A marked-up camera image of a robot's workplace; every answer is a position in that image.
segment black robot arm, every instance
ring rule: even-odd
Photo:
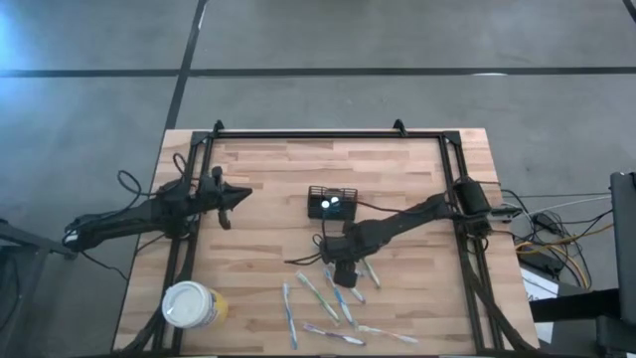
[[[190,183],[178,179],[163,185],[152,198],[118,212],[77,217],[66,227],[63,244],[74,252],[92,249],[104,240],[162,231],[170,239],[189,234],[188,218],[210,210],[219,211],[224,229],[230,228],[227,210],[251,194],[250,188],[234,187],[223,180],[221,167],[203,175],[191,193]]]
[[[433,220],[451,219],[456,215],[446,203],[445,194],[436,194],[423,203],[400,211],[383,220],[346,223],[342,237],[325,237],[320,254],[325,264],[335,263],[334,281],[344,287],[354,287],[356,262],[375,254],[394,236]]]

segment concrete floor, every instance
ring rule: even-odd
[[[196,5],[0,2],[0,70],[178,69]],[[635,64],[636,24],[617,0],[219,0],[208,5],[193,68]],[[175,81],[0,79],[0,217],[58,240],[75,216],[127,202],[118,169],[147,188]],[[176,125],[483,126],[505,187],[603,192],[611,172],[634,169],[635,88],[636,76],[610,75],[189,79]],[[577,199],[526,202],[533,210]],[[609,206],[557,211],[578,220]],[[594,287],[616,286],[612,232],[581,243]],[[133,246],[121,239],[93,252],[128,273]],[[107,352],[124,291],[112,271],[52,257],[30,355]]]

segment wire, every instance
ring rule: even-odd
[[[4,330],[4,328],[9,324],[13,313],[16,311],[16,307],[18,306],[18,301],[20,300],[20,275],[18,274],[18,263],[16,262],[16,258],[13,256],[9,256],[11,262],[13,263],[13,275],[16,278],[16,298],[13,300],[13,304],[11,305],[11,310],[9,310],[9,314],[4,318],[2,324],[0,324],[0,332]]]
[[[287,260],[287,261],[284,261],[284,263],[298,265],[298,266],[310,266],[311,264],[317,262],[320,259],[321,259],[320,253],[318,253],[318,254],[314,254],[305,258],[300,258],[296,260]]]
[[[128,184],[126,184],[123,179],[121,179],[121,175],[125,175],[128,178],[130,178],[130,180],[132,180],[132,182],[135,184],[136,189],[132,189],[131,187],[128,186]],[[126,189],[127,192],[132,193],[134,195],[138,195],[138,196],[145,196],[145,197],[150,197],[155,195],[155,193],[151,193],[151,192],[143,192],[141,190],[141,184],[139,184],[139,180],[137,180],[137,178],[134,177],[134,175],[130,174],[129,171],[127,170],[119,170],[117,171],[117,181],[119,182],[119,185],[121,185],[122,188]]]
[[[587,220],[579,220],[579,221],[571,221],[571,222],[564,222],[564,221],[561,221],[561,222],[559,222],[559,223],[560,223],[560,224],[587,224],[587,223],[591,223],[591,222],[595,221],[598,217],[601,217],[601,218],[602,218],[602,217],[604,217],[605,215],[607,215],[607,214],[609,214],[609,213],[611,213],[611,212],[612,212],[612,209],[610,209],[610,210],[608,210],[608,211],[606,211],[606,212],[604,212],[604,213],[602,213],[602,214],[599,214],[599,215],[597,215],[597,216],[595,216],[595,217],[593,217],[593,218],[591,218],[591,219],[587,219]]]
[[[522,212],[524,213],[524,216],[528,219],[528,223],[530,224],[530,228],[532,230],[532,232],[530,234],[528,234],[527,236],[522,237],[522,238],[516,236],[513,233],[509,233],[509,234],[511,234],[513,236],[513,238],[520,239],[520,240],[522,240],[524,242],[529,241],[531,243],[535,243],[536,245],[541,245],[541,246],[544,245],[545,242],[543,240],[541,240],[541,238],[537,235],[537,232],[538,231],[542,231],[544,228],[540,228],[539,230],[537,230],[537,225],[535,224],[535,222],[533,222],[533,220],[530,217],[530,215],[528,215],[528,208],[524,204],[523,200],[521,200],[519,195],[517,195],[517,193],[515,193],[512,190],[502,189],[501,191],[511,194],[519,202],[519,204],[522,206],[521,208],[519,208],[519,207],[517,207],[517,206],[515,206],[513,204],[510,204],[510,203],[504,203],[504,204],[521,209]],[[567,251],[567,247],[565,247],[565,260],[562,257],[560,257],[557,253],[555,253],[555,251],[551,250],[551,248],[548,248],[548,252],[550,254],[552,254],[555,257],[555,259],[557,259],[561,263],[560,269],[567,268],[567,270],[570,271],[570,273],[572,274],[572,276],[576,280],[576,283],[578,284],[578,286],[580,286],[580,281],[579,281],[578,277],[576,276],[574,271],[567,265],[567,259],[569,259],[569,252]]]
[[[585,272],[587,273],[587,279],[589,279],[589,287],[592,287],[592,272],[590,272],[589,270],[589,266],[587,265],[587,261],[585,260],[585,255],[582,253],[582,248],[581,246],[576,243],[576,247],[578,248],[578,253],[580,256],[580,260],[583,262],[583,267],[585,268]]]
[[[140,251],[142,251],[143,249],[145,249],[147,246],[149,246],[149,245],[151,245],[151,244],[153,244],[153,243],[157,242],[159,239],[161,239],[161,238],[163,238],[163,237],[165,237],[165,236],[166,236],[166,234],[161,234],[161,235],[159,235],[158,237],[156,237],[156,238],[152,239],[151,241],[147,242],[146,244],[144,244],[144,245],[140,246],[140,247],[139,247],[139,248],[137,248],[137,250],[135,251],[135,254],[136,254],[136,255],[137,255],[137,254],[139,254],[139,252],[140,252]]]
[[[125,212],[127,212],[128,210],[130,210],[130,208],[132,208],[133,205],[135,205],[135,203],[137,202],[137,200],[139,200],[139,197],[141,196],[141,193],[134,193],[135,197],[128,203],[128,205],[126,205],[123,209],[117,210],[117,211],[112,211],[109,213],[104,213],[102,216],[95,218],[93,220],[87,221],[83,224],[79,224],[75,227],[73,227],[71,230],[67,231],[67,233],[62,237],[62,243],[64,244],[67,241],[67,238],[73,233],[75,232],[77,229],[83,228],[84,226],[88,225],[88,224],[93,224],[96,223],[98,221],[101,220],[105,220],[105,219],[111,219],[114,218],[116,216],[119,216]]]
[[[490,245],[490,241],[488,240],[487,237],[483,237],[481,239],[486,241],[486,245],[484,245],[484,249],[483,249],[483,252],[485,253],[486,250],[488,250],[488,246]],[[472,240],[473,240],[473,245],[477,245],[477,240],[478,239],[477,238],[473,238]],[[472,255],[477,255],[476,253],[471,252],[470,249],[468,249],[468,247],[466,247],[466,251],[468,251]]]
[[[95,264],[105,268],[105,269],[112,269],[117,271],[117,273],[119,273],[119,275],[121,276],[121,278],[123,278],[126,282],[128,282],[128,277],[126,277],[125,274],[123,274],[123,272],[119,269],[119,268],[114,268],[114,267],[110,267],[108,265],[105,265],[103,263],[101,263],[100,261],[98,261],[97,259],[89,256],[87,253],[85,252],[79,252],[80,254],[82,254],[85,258],[89,259],[90,261],[94,262]]]
[[[177,163],[177,159],[181,160],[181,163],[183,164],[183,168],[179,165],[179,163]],[[181,173],[181,176],[186,176],[185,173],[185,167],[186,165],[188,165],[188,162],[186,161],[186,158],[183,157],[183,155],[181,155],[181,153],[177,152],[172,154],[172,162],[175,164],[175,167],[177,168],[177,170],[179,171],[179,173]]]
[[[430,210],[432,210],[433,208],[426,208],[423,210],[417,210],[417,211],[405,211],[405,210],[400,210],[400,209],[389,209],[389,208],[381,208],[369,203],[365,203],[365,202],[361,202],[361,201],[357,201],[356,203],[362,205],[362,206],[366,206],[368,208],[371,209],[376,209],[378,211],[382,211],[382,212],[388,212],[388,213],[400,213],[400,214],[407,214],[407,215],[419,215],[419,214],[424,214]]]
[[[311,241],[314,242],[315,246],[320,248],[320,243],[323,241],[323,238],[318,234],[314,234],[314,236],[311,237]]]
[[[583,233],[581,235],[575,235],[573,237],[567,237],[567,238],[564,238],[564,239],[561,239],[561,240],[556,240],[555,242],[551,242],[549,244],[545,244],[540,249],[535,249],[535,250],[532,250],[532,251],[529,251],[529,252],[522,252],[520,254],[534,254],[534,253],[538,253],[540,251],[543,251],[546,247],[553,247],[553,246],[556,246],[556,245],[562,245],[562,244],[571,243],[571,242],[576,241],[576,240],[578,240],[580,238],[604,232],[605,230],[607,230],[607,229],[609,229],[609,228],[611,228],[613,226],[614,226],[614,224],[609,224],[609,225],[606,225],[606,226],[602,227],[601,229],[595,230],[593,232]]]
[[[462,177],[462,176],[460,176],[459,178],[457,178],[457,179],[453,182],[453,185],[454,185],[454,184],[457,184],[457,183],[460,183],[460,182],[462,182],[462,183],[492,184],[492,185],[499,185],[499,186],[501,186],[501,183],[500,183],[500,182],[496,182],[496,181],[481,181],[481,180],[474,180],[473,178],[471,178],[471,177],[469,177],[469,176],[467,176],[467,175],[466,175],[466,176],[463,176],[463,177]]]
[[[519,195],[520,198],[567,198],[567,197],[584,197],[584,196],[603,196],[610,194],[609,192],[600,193],[571,193],[571,194],[528,194]]]
[[[540,210],[535,210],[535,211],[532,211],[532,212],[528,213],[528,215],[533,216],[534,214],[538,214],[538,213],[544,212],[546,210],[562,208],[562,207],[566,207],[566,206],[570,206],[570,205],[582,204],[582,203],[587,203],[587,202],[592,202],[592,201],[597,201],[597,200],[605,200],[605,199],[610,199],[610,198],[611,198],[611,195],[603,196],[603,197],[599,197],[599,198],[577,200],[577,201],[573,201],[573,202],[569,202],[569,203],[563,203],[563,204],[550,206],[550,207],[547,207],[547,208],[542,208]]]
[[[532,244],[533,244],[533,243],[522,243],[522,244],[520,244],[520,245],[516,246],[516,249],[518,250],[518,249],[521,249],[521,248],[523,248],[523,247],[526,247],[526,246],[529,246],[529,245],[532,245]],[[565,256],[565,259],[566,259],[569,263],[571,263],[571,264],[573,264],[573,265],[574,265],[574,268],[575,268],[575,269],[576,269],[576,271],[578,272],[578,275],[579,275],[579,276],[581,277],[581,279],[583,280],[583,287],[584,287],[584,288],[590,288],[590,283],[587,281],[587,278],[585,277],[585,274],[583,273],[583,270],[580,268],[580,266],[576,263],[576,261],[575,261],[573,258],[571,258],[571,257],[570,257],[570,256],[569,256],[569,255],[568,255],[565,251],[563,251],[563,250],[562,250],[562,249],[560,249],[560,248],[551,248],[551,250],[555,250],[555,251],[557,251],[558,253],[560,253],[560,254],[562,254],[563,256]],[[517,251],[517,253],[518,253],[518,254],[528,254],[529,252],[526,252],[526,251],[519,252],[519,251]]]

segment black wire basket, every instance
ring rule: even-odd
[[[357,189],[309,187],[307,215],[311,219],[354,221],[357,206]]]

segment butcher block tabletop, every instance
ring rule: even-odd
[[[485,129],[459,131],[469,175],[475,180],[497,181]],[[179,178],[172,156],[179,152],[187,157],[191,134],[192,130],[166,132],[153,190]],[[454,158],[452,148],[449,150]],[[456,162],[452,164],[457,178]],[[322,262],[307,267],[283,263],[317,252],[312,236],[320,233],[320,221],[307,217],[307,190],[311,185],[358,189],[358,200],[396,209],[409,208],[444,192],[435,139],[217,139],[212,153],[212,166],[216,165],[224,169],[229,184],[250,187],[253,193],[230,213],[231,230],[220,227],[214,211],[202,218],[192,280],[222,294],[230,310],[221,327],[185,330],[181,354],[474,353],[450,221],[432,222],[396,236],[369,256],[382,288],[376,289],[368,277],[359,278],[357,289],[366,304],[348,289],[342,289],[359,324],[414,337],[418,344],[356,332],[342,315],[325,279]],[[498,186],[484,185],[484,190],[491,205],[501,204]],[[383,219],[390,214],[359,205],[356,221]],[[341,228],[340,222],[327,223],[328,232]],[[142,235],[139,246],[158,234]],[[134,259],[113,348],[129,343],[157,308],[169,248],[170,241],[161,239]],[[486,260],[497,304],[522,336],[537,346],[537,333],[510,237],[491,235]],[[316,297],[296,279],[294,274],[299,269],[343,318],[340,326],[332,323]],[[291,349],[283,305],[285,281],[291,286],[290,303],[298,332],[295,351]],[[480,315],[488,337],[483,307]],[[305,332],[305,322],[360,338],[367,345],[356,346]],[[167,344],[171,336],[166,335]],[[491,346],[489,338],[486,343]]]

